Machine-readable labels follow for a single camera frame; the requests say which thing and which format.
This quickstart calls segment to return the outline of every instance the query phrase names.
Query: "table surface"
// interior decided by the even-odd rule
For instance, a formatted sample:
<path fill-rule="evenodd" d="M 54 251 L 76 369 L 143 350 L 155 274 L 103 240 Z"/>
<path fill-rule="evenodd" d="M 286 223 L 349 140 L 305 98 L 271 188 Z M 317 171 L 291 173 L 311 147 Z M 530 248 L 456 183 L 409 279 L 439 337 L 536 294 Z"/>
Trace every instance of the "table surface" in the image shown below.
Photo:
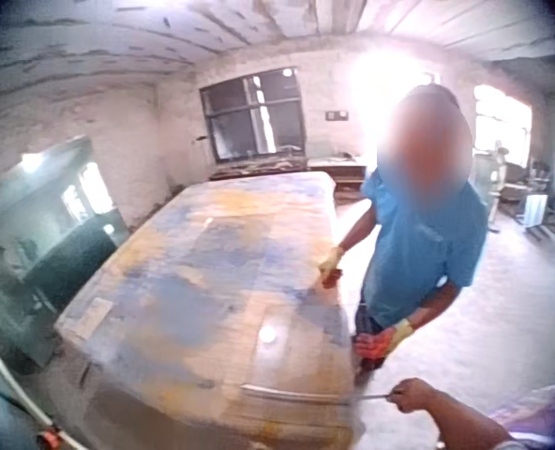
<path fill-rule="evenodd" d="M 339 292 L 317 271 L 333 245 L 333 189 L 322 172 L 187 188 L 103 264 L 57 331 L 169 416 L 251 433 L 268 423 L 348 429 L 346 408 L 239 387 L 352 393 Z"/>

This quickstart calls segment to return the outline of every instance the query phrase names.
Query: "dark pants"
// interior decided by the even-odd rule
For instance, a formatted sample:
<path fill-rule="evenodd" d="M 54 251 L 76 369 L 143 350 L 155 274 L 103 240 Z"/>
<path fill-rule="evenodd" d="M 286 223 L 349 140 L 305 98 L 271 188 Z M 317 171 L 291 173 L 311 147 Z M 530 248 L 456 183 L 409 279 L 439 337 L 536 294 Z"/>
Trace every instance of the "dark pants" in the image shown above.
<path fill-rule="evenodd" d="M 359 307 L 354 314 L 354 327 L 356 328 L 355 334 L 352 337 L 352 342 L 356 342 L 357 337 L 361 333 L 366 333 L 368 335 L 379 335 L 383 328 L 382 326 L 375 322 L 375 320 L 369 315 L 368 306 L 365 303 L 363 297 L 361 297 L 361 302 Z M 383 364 L 385 358 L 380 359 L 367 359 L 361 360 L 361 368 L 363 370 L 375 370 L 380 368 Z"/>

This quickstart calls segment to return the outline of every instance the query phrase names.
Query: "hand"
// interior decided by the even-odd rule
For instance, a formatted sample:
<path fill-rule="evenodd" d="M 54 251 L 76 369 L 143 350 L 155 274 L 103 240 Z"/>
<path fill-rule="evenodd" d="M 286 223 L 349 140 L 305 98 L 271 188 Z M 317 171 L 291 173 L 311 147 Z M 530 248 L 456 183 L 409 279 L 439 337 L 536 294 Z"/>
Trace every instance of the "hand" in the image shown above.
<path fill-rule="evenodd" d="M 386 328 L 379 335 L 361 333 L 354 343 L 354 350 L 362 358 L 382 359 L 412 334 L 411 324 L 407 319 L 403 319 L 396 325 Z"/>
<path fill-rule="evenodd" d="M 342 271 L 338 269 L 338 264 L 344 256 L 344 250 L 341 247 L 333 247 L 327 259 L 319 264 L 319 271 L 322 277 L 322 285 L 326 289 L 333 288 L 342 277 Z"/>
<path fill-rule="evenodd" d="M 410 378 L 397 384 L 387 400 L 397 405 L 401 413 L 412 413 L 426 410 L 437 394 L 438 391 L 427 382 Z"/>

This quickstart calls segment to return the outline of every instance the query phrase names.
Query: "person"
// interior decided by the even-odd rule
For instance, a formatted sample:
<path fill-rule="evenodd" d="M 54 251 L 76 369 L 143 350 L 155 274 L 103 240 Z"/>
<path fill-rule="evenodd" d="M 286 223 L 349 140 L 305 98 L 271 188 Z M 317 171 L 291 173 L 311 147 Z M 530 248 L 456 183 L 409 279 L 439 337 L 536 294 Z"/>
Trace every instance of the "person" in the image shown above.
<path fill-rule="evenodd" d="M 412 378 L 397 384 L 387 401 L 402 413 L 425 411 L 436 423 L 447 450 L 526 450 L 501 425 L 427 382 Z"/>
<path fill-rule="evenodd" d="M 335 286 L 342 256 L 381 222 L 354 320 L 358 380 L 472 284 L 488 231 L 467 181 L 471 132 L 452 92 L 414 88 L 397 105 L 388 148 L 361 187 L 370 207 L 319 266 L 323 286 Z"/>

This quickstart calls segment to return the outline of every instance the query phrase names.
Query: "concrete floor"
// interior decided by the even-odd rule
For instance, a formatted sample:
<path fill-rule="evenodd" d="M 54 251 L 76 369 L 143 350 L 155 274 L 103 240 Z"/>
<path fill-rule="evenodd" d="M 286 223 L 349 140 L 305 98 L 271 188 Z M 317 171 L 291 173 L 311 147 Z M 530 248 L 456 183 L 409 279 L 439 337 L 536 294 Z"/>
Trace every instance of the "concrete floor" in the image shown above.
<path fill-rule="evenodd" d="M 337 209 L 338 237 L 367 207 L 359 202 Z M 420 377 L 488 412 L 534 388 L 555 383 L 555 235 L 538 242 L 510 218 L 501 216 L 499 222 L 502 231 L 488 236 L 474 285 L 441 318 L 391 355 L 374 374 L 367 393 L 385 393 L 400 380 Z M 351 326 L 376 236 L 377 230 L 342 262 L 340 282 Z M 86 424 L 112 436 L 116 443 L 130 441 L 125 427 L 109 422 L 100 412 L 104 408 L 98 404 L 108 402 L 103 401 L 105 391 L 98 386 L 96 368 L 89 371 L 82 389 L 76 389 L 85 362 L 68 354 L 58 361 L 30 382 L 41 398 L 54 399 L 47 402 L 49 410 L 61 409 L 58 416 L 73 429 L 81 428 L 86 419 Z M 377 400 L 363 403 L 360 415 L 365 433 L 354 450 L 431 449 L 436 441 L 437 430 L 424 413 L 401 414 Z M 134 427 L 143 424 L 142 418 L 132 419 Z M 105 448 L 97 440 L 92 444 Z M 120 446 L 149 448 L 133 440 Z"/>

